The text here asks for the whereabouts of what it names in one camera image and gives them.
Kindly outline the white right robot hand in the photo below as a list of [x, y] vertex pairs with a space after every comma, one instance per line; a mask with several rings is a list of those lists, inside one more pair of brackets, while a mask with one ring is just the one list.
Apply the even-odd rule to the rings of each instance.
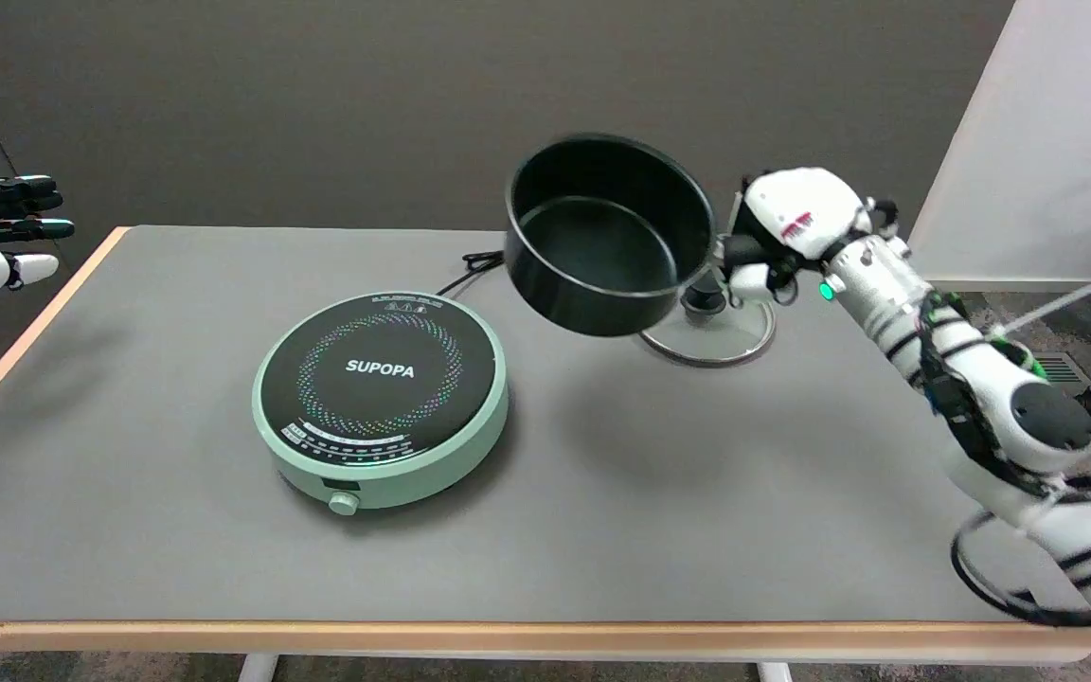
[[846, 246], [897, 230], [895, 200], [862, 198], [831, 170], [800, 167], [745, 177], [719, 251], [726, 292], [735, 303], [771, 299], [789, 306], [800, 273], [822, 273]]

